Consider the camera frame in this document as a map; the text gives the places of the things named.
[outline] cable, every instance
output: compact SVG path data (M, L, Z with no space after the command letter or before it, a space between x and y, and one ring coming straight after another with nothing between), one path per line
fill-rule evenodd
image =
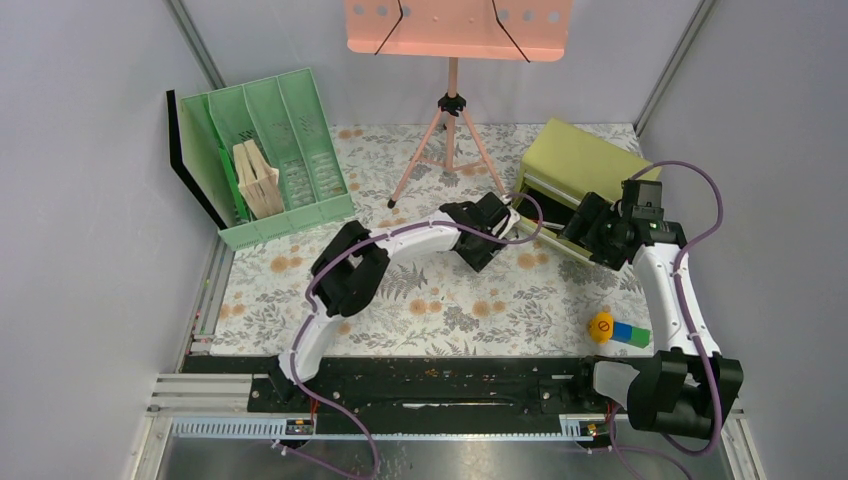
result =
M520 53L521 56L524 57L524 60L527 60L527 63L530 63L530 59L527 58L527 55L524 55L524 50L522 50L521 47L519 47L518 44L515 43L515 40L512 38L512 35L509 34L509 30L507 30L504 24L501 23L501 17L498 16L498 7L497 5L495 5L495 0L492 0L492 8L495 10L495 20L498 22L498 26L501 27L501 30L503 30L506 36L509 37L509 41L512 42L513 45L515 45L515 48L518 49L518 53Z
M664 458L665 460L668 460L669 462L673 463L674 466L677 467L681 472L683 472L683 475L686 475L686 478L688 478L689 480L694 479L692 472L690 472L689 469L686 468L685 465L680 463L679 460L672 457L671 455L667 455L663 452L660 452L659 450L654 450L654 449L651 449L651 448L619 446L618 445L618 439L616 438L616 435L615 435L615 432L616 432L616 430L615 430L615 415L618 413L618 411L620 409L621 409L621 405L616 405L612 409L612 413L610 413L610 422L609 422L610 443L612 444L612 451L615 452L616 456L618 456L618 459L621 461L621 464L624 465L624 468L626 468L627 471L630 472L631 475L633 475L635 478L637 478L639 480L645 480L645 477L640 475L639 472L637 472L636 469L633 468L633 465L630 465L630 462L628 462L624 458L624 455L622 455L622 452L638 452L638 453L644 453L646 455L656 455L658 457Z
M386 42L389 41L389 37L391 37L392 34L395 33L395 29L397 28L398 25L400 25L400 21L403 20L403 6L401 6L400 0L398 0L398 13L400 13L400 15L398 16L398 21L395 22L395 26L392 27L391 30L389 30L389 34L386 35L386 38L383 39L383 43L380 44L380 47L377 49L376 52L374 52L374 55L377 55L378 53L380 53L380 50L383 49L383 45L385 45Z
M712 188L713 195L715 195L715 200L716 200L717 213L716 213L716 221L713 224L713 226L708 228L704 233L698 235L697 237L692 239L692 241L690 241L688 244L686 244L686 246L681 248L680 252L678 252L678 254L677 254L677 257L675 257L675 259L674 259L674 273L673 273L674 289L677 292L677 299L680 302L680 311L683 313L683 320L684 320L684 322L686 322L686 328L689 329L690 334L693 334L693 333L697 333L698 329L695 326L695 321L692 319L692 313L689 311L689 303L686 301L686 291L683 289L683 279L680 275L678 275L678 272L680 270L680 265L683 263L683 259L686 257L686 255L689 254L689 251L692 250L692 247L694 247L699 242L701 242L705 238L712 235L721 226L722 222L724 221L724 203L722 202L721 192L718 189L718 185L716 185L716 183L712 179L712 177L710 177L707 174L707 172L703 171L701 168L699 168L695 165L692 165L691 163L681 162L681 161L678 161L678 160L668 160L668 161L664 161L664 162L657 162L657 163L649 165L649 166L643 168L642 170L639 170L638 172L634 173L630 177L630 179L636 180L637 178L641 177L645 173L653 170L654 168L661 167L663 165L676 165L676 166L686 167L690 170L697 172L699 175L701 175L701 177L704 178L704 180L707 181L707 183L710 184L710 188ZM722 427L722 425L721 425L721 420L722 420L721 399L719 398L719 395L718 395L718 385L716 383L716 378L715 378L715 374L713 373L712 366L710 365L710 360L709 360L709 356L707 355L706 348L704 348L704 343L701 340L701 337L699 337L697 335L694 335L691 338L692 338L692 343L695 344L695 349L698 350L698 356L701 357L701 363L703 363L703 365L704 365L704 372L705 372L706 377L707 377L707 384L709 384L709 387L710 387L710 400L713 403L713 431L712 431L712 435L710 436L710 440L707 443L707 445L704 446L704 448L702 448L701 450L690 450L689 448L686 448L683 445L681 445L680 443L678 443L677 440L671 438L671 436L668 435L668 434L663 434L663 437L665 437L665 439L668 440L668 442L671 443L671 445L674 448L676 448L677 450L679 450L679 451L681 451L681 452L683 452L687 455L691 455L693 457L703 457L703 456L711 454L713 452L713 450L715 450L715 448L718 446L719 442L721 441L721 427Z
M660 452L659 450L653 450L653 449L650 449L650 448L620 446L620 447L618 447L617 450L614 450L614 449L611 450L611 449L608 449L608 448L585 449L583 447L565 448L565 449L556 449L556 450L560 451L560 452L564 452L564 453L575 453L575 454L586 454L586 455L598 455L598 454L614 453L614 452L633 452L633 453L642 453L642 454L645 454L645 455L654 455L654 456L662 458L663 460L668 461L669 463L671 463L672 465L677 467L677 469L680 470L680 472L683 473L683 475L685 475L687 479L694 480L694 478L695 478L695 476L692 474L692 472L688 468L686 468L686 465L683 465L683 463L681 463L680 460L677 460L676 458L672 457L671 455ZM636 478L642 478L638 473L634 473L633 470L630 470L630 473L631 473L631 475L634 475Z
M503 245L520 245L522 243L532 242L539 235L539 232L542 231L542 220L543 220L542 219L542 207L539 206L539 203L535 199L533 199L533 197L531 197L530 195L527 195L525 193L517 193L517 192L508 193L507 197L508 198L513 198L513 197L524 198L524 199L528 200L530 203L532 203L533 206L536 208L536 211L539 214L539 222L536 225L536 230L534 230L533 233L530 234L529 236L527 236L525 238L518 239L518 240L507 240L507 239L493 237L493 236L485 234L483 232L479 232L479 231L477 231L477 230L475 230L471 227L467 227L465 225L460 225L460 224L454 223L454 222L448 222L448 221L445 221L445 220L437 220L435 222L432 222L432 224L430 222L413 223L413 224L410 224L410 225L405 225L405 226L400 227L400 228L395 229L395 230L390 230L386 233L377 235L376 237L369 237L369 238L357 243L356 245L353 245L352 247L350 247L347 250L345 250L344 252L342 252L338 257L331 260L324 268L321 269L320 272L318 272L312 278L312 281L309 282L309 286L306 287L306 301L309 302L309 305L312 307L312 313L309 316L306 317L306 320L304 320L303 324L300 326L300 330L298 330L297 335L294 338L294 342L292 342L291 354L289 355L289 366L291 367L291 374L292 374L292 377L293 377L292 380L294 380L294 383L298 386L298 388L301 389L301 391L303 391L303 393L305 393L306 395L311 397L313 400L317 400L318 402L323 403L324 405L327 405L329 407L332 407L335 410L338 410L344 416L349 418L357 426L357 428L359 428L359 430L365 435L365 439L368 441L368 446L371 448L371 455L374 458L374 466L371 470L371 473L368 474L368 475L355 475L355 474L350 473L350 472L345 472L345 471L341 470L340 468L337 468L337 467L331 465L330 463L328 463L328 462L326 462L326 461L324 461L320 458L314 457L314 456L312 456L308 453L304 453L304 452L301 452L299 450L283 447L283 455L285 455L287 452L291 452L292 454L294 454L294 455L296 455L300 458L303 458L305 460L308 460L312 463L315 463L316 465L320 465L321 467L324 467L327 470L330 470L331 472L337 473L337 474L342 475L342 476L347 477L347 478L352 478L354 480L373 480L377 476L377 473L379 472L379 469L380 469L380 453L377 450L377 443L374 441L374 437L371 436L371 432L368 431L368 428L365 427L365 424L363 424L362 421L360 421L356 417L356 415L351 413L350 410L348 410L345 407L339 405L338 403L333 402L332 400L329 400L327 398L324 398L321 395L318 395L317 393L310 390L309 387L304 385L304 383L300 380L300 377L297 376L296 362L295 362L295 355L296 355L296 352L297 352L297 347L300 346L300 341L303 339L303 335L306 334L306 330L309 328L309 325L315 319L315 313L318 311L318 304L315 302L315 298L312 295L312 292L315 290L315 287L324 278L324 276L327 275L327 272L329 272L330 270L335 268L336 265L338 265L339 263L346 260L351 254L353 254L357 250L364 248L368 245L371 245L372 243L376 243L376 242L379 242L379 241L384 240L386 238L389 238L390 236L394 236L394 235L404 233L404 232L408 232L408 231L411 231L411 230L416 230L416 229L419 229L419 228L430 228L433 225L454 227L454 228L457 228L459 230L471 233L472 235L476 235L476 236L483 238L485 240L488 240L490 242L495 242L495 243L499 243L499 244L503 244Z

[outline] gray wall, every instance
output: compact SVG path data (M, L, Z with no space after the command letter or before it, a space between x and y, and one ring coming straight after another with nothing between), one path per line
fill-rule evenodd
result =
M848 420L848 4L724 1L648 127L653 160L715 176L724 227L693 252L711 331L746 379L768 478L841 478ZM663 174L689 235L713 219L696 175Z
M0 2L0 478L121 478L173 368L214 228L169 88L209 87L161 0Z
M427 124L447 90L445 59L348 50L341 0L184 3L227 84L313 67L330 123ZM460 93L480 123L632 122L697 4L575 0L562 60L462 60Z

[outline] metal floor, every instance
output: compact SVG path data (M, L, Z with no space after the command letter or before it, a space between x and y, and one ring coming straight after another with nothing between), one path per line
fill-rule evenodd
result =
M680 460L697 479L732 479L723 449L707 458L677 453L657 434L635 432L618 423L621 445L654 448ZM684 442L690 447L703 442ZM270 442L204 438L171 438L161 480L332 479L336 474L292 455L282 457ZM567 442L381 441L381 480L493 479L630 479L613 453L579 452ZM303 451L344 469L367 472L370 453L364 441L313 441ZM627 458L646 479L683 479L667 461L639 453Z

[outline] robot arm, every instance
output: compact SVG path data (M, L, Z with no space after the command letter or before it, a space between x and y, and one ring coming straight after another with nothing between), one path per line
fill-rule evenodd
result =
M663 218L660 182L626 180L622 199L615 204L589 193L561 237L590 252L592 261L619 270L633 265L645 293L654 331L653 358L633 361L589 359L584 394L600 394L627 408L638 430L708 438L714 406L706 369L693 338L701 339L713 376L724 423L742 385L738 361L723 358L704 323L692 282L688 255L674 263L686 245L678 223ZM679 277L695 332L684 322L682 299L675 286Z
M356 244L383 234L388 235L342 260L315 285L313 291L320 300L317 302L317 312L295 339L292 349L280 354L283 373L288 379L294 380L290 361L292 351L295 353L297 376L301 381L305 382L318 373L321 357L330 346L336 330L346 317L368 306L391 262L455 251L479 272L504 247L440 222L464 225L503 238L519 219L515 210L505 205L495 194L489 193L477 203L448 203L425 219L392 229L369 231L358 221L345 224L312 266L313 275L317 275Z

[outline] floral tablecloth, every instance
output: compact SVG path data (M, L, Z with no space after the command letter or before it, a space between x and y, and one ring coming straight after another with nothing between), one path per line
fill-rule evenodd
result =
M578 125L640 153L629 124ZM542 125L480 125L504 185L515 184L524 151ZM386 207L425 126L332 129L334 142L366 227L415 220L439 205L476 201L495 191L484 167L447 173L419 164L397 206ZM440 158L445 134L425 149ZM479 154L465 126L457 132L456 164ZM308 313L303 294L309 267L344 222L323 225L236 253L221 307L213 355L269 355L287 348ZM650 355L616 342L599 347L586 331L608 307L616 320L650 328L641 287L625 267L585 265L542 244L506 247L479 274L455 253L393 264L371 304L338 329L328 355Z

